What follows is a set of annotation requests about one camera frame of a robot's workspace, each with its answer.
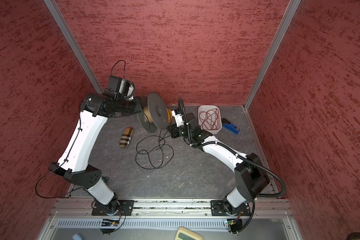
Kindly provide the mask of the grey perforated cable spool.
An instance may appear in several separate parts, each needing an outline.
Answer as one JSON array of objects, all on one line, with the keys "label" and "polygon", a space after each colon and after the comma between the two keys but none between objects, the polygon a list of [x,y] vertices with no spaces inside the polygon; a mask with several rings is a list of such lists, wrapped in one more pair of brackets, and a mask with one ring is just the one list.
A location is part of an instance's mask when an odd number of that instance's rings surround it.
[{"label": "grey perforated cable spool", "polygon": [[172,115],[158,93],[141,96],[141,106],[142,111],[138,113],[138,119],[148,133],[154,133],[157,129],[167,129]]}]

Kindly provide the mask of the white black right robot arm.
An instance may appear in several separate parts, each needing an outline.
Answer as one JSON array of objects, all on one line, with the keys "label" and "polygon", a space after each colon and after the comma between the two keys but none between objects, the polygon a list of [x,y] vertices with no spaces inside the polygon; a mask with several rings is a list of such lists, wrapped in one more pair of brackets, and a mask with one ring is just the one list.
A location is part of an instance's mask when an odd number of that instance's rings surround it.
[{"label": "white black right robot arm", "polygon": [[234,172],[236,187],[223,198],[223,206],[228,214],[232,215],[241,205],[252,202],[270,183],[256,154],[240,153],[199,127],[189,130],[188,125],[178,127],[172,124],[167,130],[172,138],[183,137],[191,147],[214,156]]}]

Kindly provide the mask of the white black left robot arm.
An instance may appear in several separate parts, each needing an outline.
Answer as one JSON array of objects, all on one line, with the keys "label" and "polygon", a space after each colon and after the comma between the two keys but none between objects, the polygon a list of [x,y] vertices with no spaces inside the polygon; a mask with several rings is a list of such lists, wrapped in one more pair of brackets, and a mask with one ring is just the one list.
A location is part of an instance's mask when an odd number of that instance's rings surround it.
[{"label": "white black left robot arm", "polygon": [[83,187],[99,204],[114,212],[117,208],[116,194],[103,181],[101,170],[89,165],[89,157],[109,118],[117,113],[123,117],[134,115],[141,110],[140,97],[125,100],[118,95],[88,94],[80,105],[75,133],[59,160],[49,165],[49,171]]}]

